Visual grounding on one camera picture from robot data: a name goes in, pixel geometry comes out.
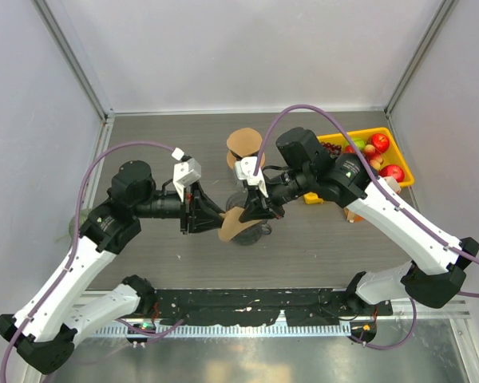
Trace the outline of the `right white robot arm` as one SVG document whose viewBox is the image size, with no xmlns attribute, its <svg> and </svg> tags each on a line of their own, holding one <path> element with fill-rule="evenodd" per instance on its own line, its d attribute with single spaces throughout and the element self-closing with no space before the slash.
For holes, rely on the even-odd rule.
<svg viewBox="0 0 479 383">
<path fill-rule="evenodd" d="M 392 190 L 369 164 L 351 153 L 335 158 L 308 129 L 293 128 L 276 141 L 286 165 L 268 179 L 254 156 L 236 162 L 234 169 L 248 189 L 239 221 L 280 219 L 283 206 L 309 192 L 360 215 L 394 241 L 410 261 L 389 270 L 359 272 L 346 289 L 346 308 L 364 314 L 387 300 L 412 298 L 439 309 L 460 293 L 470 259 L 479 243 L 458 239 L 430 223 Z"/>
</svg>

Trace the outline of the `grey plastic measuring cup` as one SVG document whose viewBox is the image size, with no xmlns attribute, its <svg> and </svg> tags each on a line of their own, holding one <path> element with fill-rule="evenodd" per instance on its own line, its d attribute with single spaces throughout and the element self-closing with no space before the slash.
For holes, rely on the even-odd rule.
<svg viewBox="0 0 479 383">
<path fill-rule="evenodd" d="M 268 221 L 261 221 L 236 235 L 232 242 L 240 246 L 251 246 L 257 243 L 264 235 L 270 235 L 271 225 Z"/>
</svg>

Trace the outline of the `brown paper coffee filter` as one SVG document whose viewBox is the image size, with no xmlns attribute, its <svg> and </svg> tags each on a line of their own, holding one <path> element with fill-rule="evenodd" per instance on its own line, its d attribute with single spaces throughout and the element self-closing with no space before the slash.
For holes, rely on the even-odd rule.
<svg viewBox="0 0 479 383">
<path fill-rule="evenodd" d="M 259 132 L 253 128 L 235 130 L 226 141 L 227 148 L 238 157 L 256 156 L 263 143 Z"/>
</svg>

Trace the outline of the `wooden dripper ring holder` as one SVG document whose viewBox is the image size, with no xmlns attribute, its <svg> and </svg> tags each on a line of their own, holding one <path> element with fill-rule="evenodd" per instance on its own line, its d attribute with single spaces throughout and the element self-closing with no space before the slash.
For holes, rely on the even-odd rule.
<svg viewBox="0 0 479 383">
<path fill-rule="evenodd" d="M 257 156 L 257 155 L 258 155 L 258 152 L 253 152 L 251 154 L 247 154 L 246 156 L 241 156 L 241 155 L 229 150 L 227 155 L 226 155 L 226 161 L 227 161 L 228 167 L 230 169 L 233 169 L 236 162 L 241 161 L 245 157 L 253 157 L 253 156 Z"/>
</svg>

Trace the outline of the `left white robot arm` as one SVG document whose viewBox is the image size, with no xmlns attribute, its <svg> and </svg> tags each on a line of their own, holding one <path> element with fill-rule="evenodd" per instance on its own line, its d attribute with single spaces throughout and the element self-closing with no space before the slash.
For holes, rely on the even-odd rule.
<svg viewBox="0 0 479 383">
<path fill-rule="evenodd" d="M 123 164 L 106 201 L 95 207 L 75 235 L 76 244 L 38 293 L 16 314 L 0 315 L 0 335 L 43 375 L 63 366 L 96 330 L 133 314 L 153 313 L 156 292 L 137 275 L 124 278 L 106 296 L 79 310 L 74 303 L 97 275 L 141 232 L 142 218 L 178 219 L 184 234 L 221 226 L 222 209 L 200 186 L 201 166 L 185 157 L 175 164 L 173 191 L 156 188 L 151 168 L 140 160 Z"/>
</svg>

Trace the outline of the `grey plastic dripper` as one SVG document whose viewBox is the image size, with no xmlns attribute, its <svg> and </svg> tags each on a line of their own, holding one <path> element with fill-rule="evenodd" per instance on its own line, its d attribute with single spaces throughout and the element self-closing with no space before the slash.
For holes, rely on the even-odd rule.
<svg viewBox="0 0 479 383">
<path fill-rule="evenodd" d="M 246 191 L 238 191 L 232 194 L 227 202 L 226 202 L 226 211 L 230 211 L 234 207 L 245 207 L 245 203 L 247 201 L 247 192 Z"/>
</svg>

